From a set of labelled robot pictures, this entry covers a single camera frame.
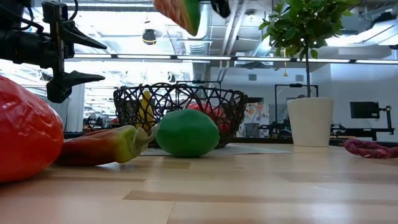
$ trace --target fruit basket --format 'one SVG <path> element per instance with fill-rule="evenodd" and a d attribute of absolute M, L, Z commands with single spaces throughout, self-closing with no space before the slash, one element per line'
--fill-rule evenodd
<path fill-rule="evenodd" d="M 200 110 L 217 125 L 220 131 L 217 148 L 221 148 L 229 143 L 243 122 L 248 96 L 234 90 L 156 83 L 122 86 L 115 90 L 113 98 L 119 123 L 143 128 L 147 133 L 168 112 L 187 108 Z"/>

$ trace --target white flower pot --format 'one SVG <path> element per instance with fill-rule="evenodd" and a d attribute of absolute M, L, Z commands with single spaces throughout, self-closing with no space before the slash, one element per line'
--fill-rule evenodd
<path fill-rule="evenodd" d="M 290 100 L 287 109 L 295 146 L 329 146 L 332 99 L 319 97 Z"/>

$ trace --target wooden table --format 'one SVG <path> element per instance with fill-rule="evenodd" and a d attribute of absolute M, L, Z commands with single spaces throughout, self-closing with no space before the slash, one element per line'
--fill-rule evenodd
<path fill-rule="evenodd" d="M 0 223 L 398 223 L 397 160 L 261 147 L 296 152 L 52 167 L 0 186 Z"/>

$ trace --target black monitor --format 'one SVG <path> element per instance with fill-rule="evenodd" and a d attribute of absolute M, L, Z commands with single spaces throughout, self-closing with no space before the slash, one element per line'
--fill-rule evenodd
<path fill-rule="evenodd" d="M 379 102 L 350 102 L 351 118 L 353 119 L 379 119 Z"/>

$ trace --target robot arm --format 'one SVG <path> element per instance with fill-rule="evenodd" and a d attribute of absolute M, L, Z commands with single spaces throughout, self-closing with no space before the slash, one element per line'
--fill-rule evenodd
<path fill-rule="evenodd" d="M 105 45 L 76 28 L 75 22 L 68 18 L 66 4 L 42 3 L 43 21 L 50 24 L 49 34 L 43 33 L 39 24 L 22 18 L 25 7 L 30 8 L 30 0 L 0 0 L 0 59 L 52 68 L 53 78 L 47 83 L 47 98 L 54 103 L 66 100 L 74 85 L 105 79 L 100 75 L 64 71 L 64 60 L 75 55 L 74 44 L 106 49 Z M 36 27 L 37 32 L 24 32 L 22 22 Z"/>

